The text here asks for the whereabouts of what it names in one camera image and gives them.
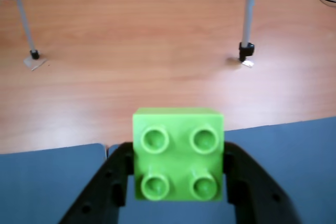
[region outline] lego brick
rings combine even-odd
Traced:
[[[207,108],[141,108],[133,115],[135,196],[221,200],[224,118]]]

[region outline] blue foam mat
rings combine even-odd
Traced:
[[[101,144],[0,155],[0,223],[58,223],[105,160]]]
[[[241,146],[279,183],[303,223],[336,223],[336,118],[228,131],[225,140]],[[128,183],[119,224],[235,223],[225,192],[221,202],[139,201],[133,177]]]

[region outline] wooden table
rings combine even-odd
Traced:
[[[0,12],[0,153],[132,140],[143,106],[208,106],[225,129],[336,115],[336,9],[256,0],[252,69],[235,64],[245,0],[25,0]]]

